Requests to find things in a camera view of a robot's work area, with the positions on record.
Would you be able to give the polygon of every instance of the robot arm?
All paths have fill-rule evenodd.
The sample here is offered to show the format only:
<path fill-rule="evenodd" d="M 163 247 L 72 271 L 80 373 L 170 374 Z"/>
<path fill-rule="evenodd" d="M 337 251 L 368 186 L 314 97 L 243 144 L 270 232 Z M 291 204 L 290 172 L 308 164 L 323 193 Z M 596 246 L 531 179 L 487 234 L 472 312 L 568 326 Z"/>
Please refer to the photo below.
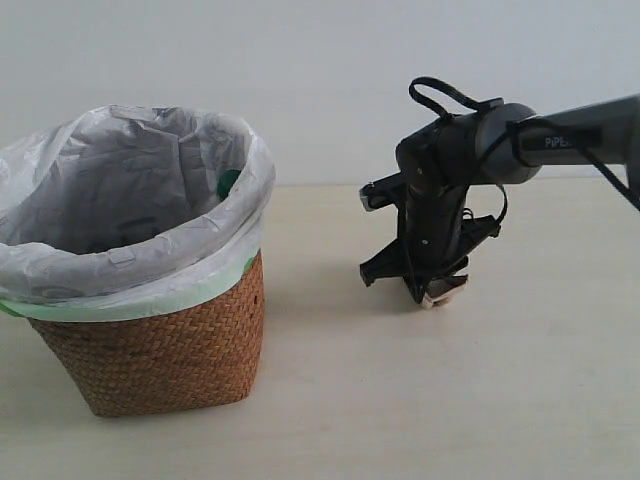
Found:
<path fill-rule="evenodd" d="M 430 86 L 474 110 L 454 115 L 417 92 Z M 640 211 L 640 95 L 540 117 L 501 98 L 472 100 L 444 82 L 421 77 L 409 89 L 414 100 L 439 118 L 396 147 L 399 172 L 360 190 L 367 211 L 398 209 L 396 239 L 360 265 L 365 285 L 402 278 L 425 308 L 446 302 L 467 283 L 457 273 L 468 255 L 497 237 L 498 218 L 473 218 L 465 208 L 474 185 L 520 184 L 544 165 L 592 164 Z M 605 165 L 624 165 L 629 187 Z"/>

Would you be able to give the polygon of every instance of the plastic bag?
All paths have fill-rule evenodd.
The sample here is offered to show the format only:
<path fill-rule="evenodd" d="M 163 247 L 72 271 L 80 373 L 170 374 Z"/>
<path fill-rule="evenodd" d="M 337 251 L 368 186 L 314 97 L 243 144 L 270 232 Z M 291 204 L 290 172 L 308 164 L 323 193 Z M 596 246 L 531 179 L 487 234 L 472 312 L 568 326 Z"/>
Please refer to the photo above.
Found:
<path fill-rule="evenodd" d="M 274 182 L 262 138 L 218 113 L 107 106 L 15 142 L 0 150 L 1 308 L 113 321 L 211 300 L 260 250 Z"/>

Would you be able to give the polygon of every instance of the brown wicker basket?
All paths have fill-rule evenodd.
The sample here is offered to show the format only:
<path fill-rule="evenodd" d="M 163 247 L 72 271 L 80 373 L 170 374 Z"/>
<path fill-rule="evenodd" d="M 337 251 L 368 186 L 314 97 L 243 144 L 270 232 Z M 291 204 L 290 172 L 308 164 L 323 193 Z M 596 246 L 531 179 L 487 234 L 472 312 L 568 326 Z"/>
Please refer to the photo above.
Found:
<path fill-rule="evenodd" d="M 245 399 L 264 325 L 259 254 L 223 295 L 170 315 L 31 326 L 62 362 L 96 416 L 168 413 Z"/>

